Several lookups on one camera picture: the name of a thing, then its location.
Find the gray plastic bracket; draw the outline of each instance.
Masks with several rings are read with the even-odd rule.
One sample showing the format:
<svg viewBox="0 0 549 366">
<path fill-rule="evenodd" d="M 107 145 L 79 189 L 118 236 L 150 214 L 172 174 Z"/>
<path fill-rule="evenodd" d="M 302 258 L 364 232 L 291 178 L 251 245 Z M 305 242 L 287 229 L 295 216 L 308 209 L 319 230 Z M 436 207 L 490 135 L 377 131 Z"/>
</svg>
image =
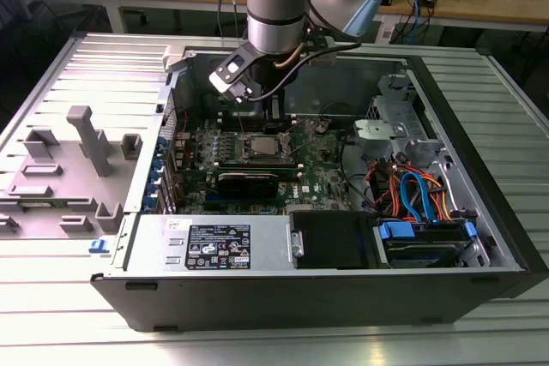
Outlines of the gray plastic bracket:
<svg viewBox="0 0 549 366">
<path fill-rule="evenodd" d="M 67 121 L 72 124 L 82 140 L 87 155 L 94 165 L 99 177 L 109 175 L 110 166 L 106 159 L 104 144 L 98 139 L 97 132 L 90 121 L 92 109 L 89 106 L 74 105 L 67 114 Z"/>
<path fill-rule="evenodd" d="M 67 233 L 80 233 L 83 231 L 92 231 L 94 229 L 87 216 L 61 216 L 61 222 L 59 222 L 59 225 Z"/>
<path fill-rule="evenodd" d="M 51 190 L 50 186 L 14 185 L 11 190 L 6 193 L 9 196 L 50 197 L 53 195 L 53 190 Z"/>
<path fill-rule="evenodd" d="M 103 147 L 105 151 L 105 156 L 108 157 L 109 154 L 111 154 L 112 146 L 111 143 L 106 139 L 105 132 L 103 130 L 96 130 L 97 132 L 97 140 L 100 141 L 100 145 Z M 86 147 L 82 142 L 78 143 L 78 146 L 80 146 L 80 149 L 82 150 L 82 154 L 86 159 L 89 159 L 89 155 L 87 154 Z"/>
<path fill-rule="evenodd" d="M 23 169 L 21 170 L 21 173 L 25 175 L 26 177 L 34 177 L 34 176 L 60 176 L 63 173 L 63 168 L 61 165 L 58 165 L 57 163 L 47 165 L 47 164 L 39 164 L 39 165 L 25 165 Z"/>
<path fill-rule="evenodd" d="M 68 201 L 67 206 L 73 212 L 92 212 L 97 209 L 97 201 L 90 197 L 87 201 Z"/>
<path fill-rule="evenodd" d="M 25 213 L 25 209 L 17 201 L 2 201 L 0 213 Z"/>
<path fill-rule="evenodd" d="M 0 233 L 15 233 L 17 228 L 19 225 L 10 216 L 0 216 Z"/>
<path fill-rule="evenodd" d="M 126 160 L 137 160 L 139 159 L 139 153 L 143 146 L 143 141 L 141 140 L 140 135 L 124 135 L 122 136 L 122 141 L 120 142 L 120 147 L 122 148 L 122 153 L 124 154 L 124 159 Z"/>
<path fill-rule="evenodd" d="M 59 142 L 50 129 L 32 129 L 23 145 L 28 150 L 28 154 L 36 162 L 51 162 L 52 156 L 47 149 L 48 146 L 58 146 Z"/>
<path fill-rule="evenodd" d="M 104 203 L 100 203 L 95 213 L 95 220 L 97 220 L 97 223 L 99 223 L 105 233 L 117 233 L 123 217 L 124 209 L 120 203 L 116 204 L 112 215 L 109 214 Z"/>
</svg>

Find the robotic arm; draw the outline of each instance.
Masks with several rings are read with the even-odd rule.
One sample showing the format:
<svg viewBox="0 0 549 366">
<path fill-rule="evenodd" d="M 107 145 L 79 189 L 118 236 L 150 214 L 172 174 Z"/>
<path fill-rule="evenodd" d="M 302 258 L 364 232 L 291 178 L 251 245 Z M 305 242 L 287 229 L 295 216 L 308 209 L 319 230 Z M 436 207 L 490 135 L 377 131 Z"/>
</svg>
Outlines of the robotic arm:
<svg viewBox="0 0 549 366">
<path fill-rule="evenodd" d="M 307 42 L 305 21 L 344 33 L 349 38 L 362 36 L 382 0 L 248 0 L 248 40 L 209 77 L 217 90 L 239 103 L 283 94 L 283 87 L 297 76 L 297 69 L 317 56 L 349 50 L 358 44 L 324 48 L 295 59 Z M 243 82 L 244 73 L 262 86 L 260 98 L 251 97 Z"/>
</svg>

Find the motherboard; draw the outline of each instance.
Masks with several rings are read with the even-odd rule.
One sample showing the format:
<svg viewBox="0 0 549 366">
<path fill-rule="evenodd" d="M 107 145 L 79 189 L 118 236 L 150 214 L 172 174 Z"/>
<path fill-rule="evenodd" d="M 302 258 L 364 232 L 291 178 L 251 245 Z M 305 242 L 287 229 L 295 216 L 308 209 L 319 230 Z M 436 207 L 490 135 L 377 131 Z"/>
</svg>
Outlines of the motherboard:
<svg viewBox="0 0 549 366">
<path fill-rule="evenodd" d="M 349 188 L 339 170 L 340 129 L 322 119 L 260 129 L 245 120 L 234 127 L 206 121 L 178 135 L 179 213 L 350 209 Z"/>
</svg>

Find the blue cable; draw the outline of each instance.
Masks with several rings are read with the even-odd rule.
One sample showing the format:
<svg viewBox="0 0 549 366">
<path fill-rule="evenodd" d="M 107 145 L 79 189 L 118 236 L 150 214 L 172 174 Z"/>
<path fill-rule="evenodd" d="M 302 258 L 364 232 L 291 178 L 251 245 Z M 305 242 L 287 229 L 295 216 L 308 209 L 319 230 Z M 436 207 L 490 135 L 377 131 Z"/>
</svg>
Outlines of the blue cable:
<svg viewBox="0 0 549 366">
<path fill-rule="evenodd" d="M 410 202 L 408 201 L 408 194 L 406 192 L 406 183 L 410 179 L 415 179 L 418 181 L 419 184 L 419 190 L 421 192 L 421 200 L 423 201 L 423 209 L 425 211 L 425 217 L 428 221 L 432 223 L 438 223 L 437 216 L 435 216 L 435 211 L 432 209 L 431 203 L 429 203 L 429 190 L 427 189 L 427 185 L 425 184 L 425 181 L 423 180 L 423 177 L 419 173 L 416 173 L 415 171 L 409 171 L 406 173 L 401 180 L 401 198 L 402 198 L 402 204 L 404 207 L 413 215 L 416 222 L 421 221 L 421 216 L 419 216 L 419 213 L 410 205 Z"/>
<path fill-rule="evenodd" d="M 408 40 L 406 41 L 406 43 L 404 45 L 409 45 L 410 44 L 410 42 L 413 40 L 413 38 L 415 38 L 415 34 L 418 30 L 419 12 L 420 12 L 418 0 L 413 0 L 413 4 L 415 5 L 415 22 L 413 23 L 412 33 L 410 34 L 410 36 L 408 37 Z"/>
</svg>

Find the power supply label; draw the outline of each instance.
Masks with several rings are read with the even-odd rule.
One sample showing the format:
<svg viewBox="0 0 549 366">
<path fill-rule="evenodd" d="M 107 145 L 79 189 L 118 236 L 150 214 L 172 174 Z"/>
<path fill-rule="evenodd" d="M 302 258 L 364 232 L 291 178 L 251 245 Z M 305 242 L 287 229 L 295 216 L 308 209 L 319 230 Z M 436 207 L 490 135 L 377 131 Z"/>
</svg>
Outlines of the power supply label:
<svg viewBox="0 0 549 366">
<path fill-rule="evenodd" d="M 249 225 L 192 225 L 185 266 L 189 270 L 249 269 Z"/>
</svg>

